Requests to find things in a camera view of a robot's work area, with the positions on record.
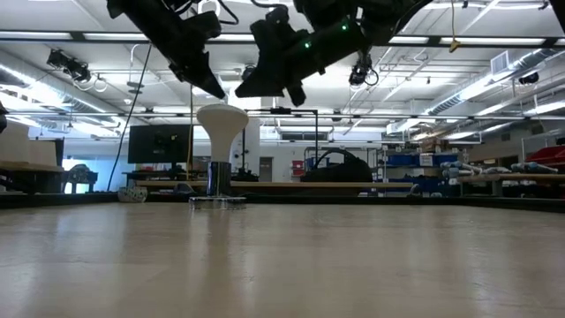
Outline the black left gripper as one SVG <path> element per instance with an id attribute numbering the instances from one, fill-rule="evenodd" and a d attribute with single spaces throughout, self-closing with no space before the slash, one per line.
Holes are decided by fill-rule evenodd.
<path id="1" fill-rule="evenodd" d="M 224 98 L 225 93 L 209 66 L 204 52 L 207 14 L 180 18 L 162 1 L 132 1 L 132 22 L 169 60 L 169 68 L 180 82 L 188 81 L 203 91 Z"/>

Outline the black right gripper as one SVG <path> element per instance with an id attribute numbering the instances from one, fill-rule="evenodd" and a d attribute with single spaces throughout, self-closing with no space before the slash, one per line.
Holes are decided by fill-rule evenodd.
<path id="1" fill-rule="evenodd" d="M 301 80 L 324 73 L 349 55 L 349 26 L 334 24 L 309 33 L 288 24 L 266 25 L 258 31 L 258 49 L 258 73 L 242 81 L 236 96 L 283 97 L 282 87 L 286 87 L 292 104 L 299 107 L 306 99 Z"/>

